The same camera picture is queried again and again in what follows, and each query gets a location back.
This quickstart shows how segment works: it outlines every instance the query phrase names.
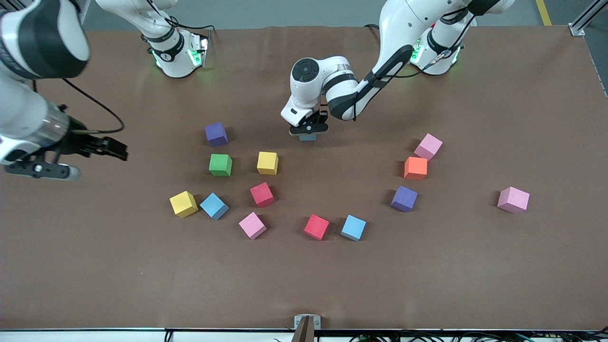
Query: yellow floor line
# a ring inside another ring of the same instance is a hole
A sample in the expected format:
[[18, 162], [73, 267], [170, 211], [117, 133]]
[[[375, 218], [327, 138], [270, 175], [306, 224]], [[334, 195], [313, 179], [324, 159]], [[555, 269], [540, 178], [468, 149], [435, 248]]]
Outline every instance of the yellow floor line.
[[551, 26], [551, 19], [549, 18], [549, 13], [547, 12], [545, 1], [536, 0], [536, 6], [538, 7], [538, 12], [541, 14], [542, 24], [545, 26]]

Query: green cube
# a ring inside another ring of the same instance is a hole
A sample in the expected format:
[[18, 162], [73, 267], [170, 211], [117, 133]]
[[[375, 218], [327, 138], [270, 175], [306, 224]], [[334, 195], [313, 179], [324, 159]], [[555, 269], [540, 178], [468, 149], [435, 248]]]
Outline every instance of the green cube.
[[230, 176], [232, 173], [232, 158], [229, 155], [211, 155], [209, 172], [214, 176]]

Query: cube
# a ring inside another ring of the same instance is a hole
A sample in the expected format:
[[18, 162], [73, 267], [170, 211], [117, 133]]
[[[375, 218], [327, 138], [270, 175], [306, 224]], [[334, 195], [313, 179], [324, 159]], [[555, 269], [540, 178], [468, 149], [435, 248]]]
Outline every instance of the cube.
[[442, 144], [443, 141], [427, 134], [414, 151], [414, 154], [421, 158], [431, 160], [437, 154], [437, 151], [439, 151]]
[[278, 169], [278, 154], [276, 152], [260, 152], [258, 156], [258, 172], [262, 175], [276, 175]]
[[232, 158], [229, 155], [211, 155], [209, 172], [214, 176], [230, 176], [232, 173]]
[[207, 141], [209, 141], [212, 147], [228, 144], [226, 130], [221, 122], [205, 127], [205, 134], [207, 135]]
[[316, 134], [304, 134], [300, 136], [300, 141], [317, 141]]
[[181, 218], [192, 215], [198, 211], [194, 196], [190, 192], [184, 191], [179, 195], [171, 197], [169, 201], [171, 202], [175, 215]]
[[428, 160], [425, 158], [409, 157], [406, 160], [406, 171], [403, 177], [410, 180], [423, 180], [427, 173], [427, 162]]
[[500, 192], [500, 198], [498, 199], [498, 208], [511, 212], [513, 214], [519, 214], [528, 209], [528, 200], [530, 194], [514, 187], [509, 187]]
[[395, 193], [390, 206], [403, 212], [410, 212], [414, 208], [416, 197], [418, 197], [417, 192], [400, 186], [399, 189], [397, 189], [397, 193]]
[[329, 221], [324, 220], [317, 215], [312, 215], [304, 228], [304, 232], [321, 241], [323, 240], [323, 235], [325, 235], [325, 231], [327, 231], [329, 225]]
[[361, 235], [363, 235], [365, 223], [365, 221], [349, 215], [346, 218], [344, 227], [342, 227], [341, 234], [351, 240], [359, 241], [361, 239]]
[[263, 208], [274, 203], [274, 196], [272, 195], [268, 183], [263, 182], [258, 186], [252, 187], [250, 191], [258, 208]]
[[201, 208], [214, 220], [219, 220], [228, 211], [228, 206], [213, 192], [201, 203]]
[[260, 236], [260, 234], [266, 230], [264, 223], [262, 223], [258, 215], [256, 215], [254, 212], [249, 214], [238, 224], [241, 226], [243, 231], [245, 231], [245, 234], [247, 234], [247, 236], [252, 240]]

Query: yellow cube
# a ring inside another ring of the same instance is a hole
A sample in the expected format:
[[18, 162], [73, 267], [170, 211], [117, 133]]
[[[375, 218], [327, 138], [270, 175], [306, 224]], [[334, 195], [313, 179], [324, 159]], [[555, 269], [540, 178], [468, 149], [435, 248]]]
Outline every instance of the yellow cube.
[[276, 175], [278, 169], [278, 154], [276, 152], [260, 152], [258, 157], [258, 172], [262, 175]]
[[187, 191], [175, 195], [169, 199], [175, 215], [184, 218], [198, 211], [198, 206], [194, 201], [194, 196]]

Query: table surface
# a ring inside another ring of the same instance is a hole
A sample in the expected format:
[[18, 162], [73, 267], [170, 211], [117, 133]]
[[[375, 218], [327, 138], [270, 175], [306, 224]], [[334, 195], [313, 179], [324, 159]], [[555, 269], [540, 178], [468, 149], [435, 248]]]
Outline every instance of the table surface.
[[[89, 37], [74, 82], [124, 118], [130, 159], [67, 157], [73, 183], [0, 175], [1, 328], [282, 327], [298, 313], [325, 328], [606, 325], [608, 102], [566, 27], [474, 27], [448, 74], [392, 81], [313, 143], [279, 115], [292, 64], [344, 55], [363, 77], [374, 30], [218, 31], [211, 68], [185, 79], [136, 32]], [[90, 128], [115, 125], [62, 82], [40, 91]], [[212, 148], [218, 121], [230, 143]], [[426, 133], [443, 147], [426, 180], [405, 180]], [[256, 172], [259, 151], [278, 153], [278, 175]], [[231, 177], [209, 174], [211, 153], [230, 154]], [[278, 200], [257, 209], [264, 181]], [[419, 193], [407, 214], [389, 206], [402, 185]], [[527, 212], [496, 208], [510, 186], [531, 194]], [[169, 198], [185, 190], [230, 210], [179, 218]], [[268, 227], [254, 241], [238, 226], [252, 211]], [[303, 233], [311, 214], [331, 222], [324, 241]], [[360, 242], [339, 234], [347, 215], [368, 222]]]

